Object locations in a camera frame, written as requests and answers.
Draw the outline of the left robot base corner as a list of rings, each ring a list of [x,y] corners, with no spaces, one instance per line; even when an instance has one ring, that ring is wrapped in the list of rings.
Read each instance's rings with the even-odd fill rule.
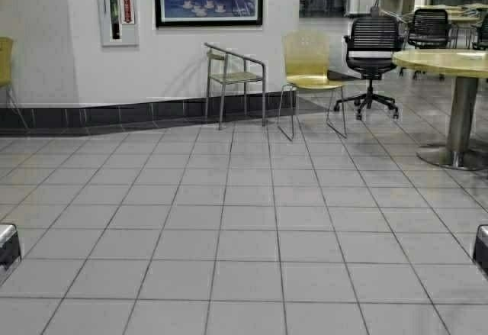
[[[18,228],[15,224],[1,224],[1,284],[22,260]]]

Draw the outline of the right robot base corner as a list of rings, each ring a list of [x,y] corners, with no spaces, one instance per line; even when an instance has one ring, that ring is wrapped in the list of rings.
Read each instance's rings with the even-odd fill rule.
[[[481,224],[477,228],[474,241],[472,260],[485,273],[488,274],[488,248],[487,248],[487,225]]]

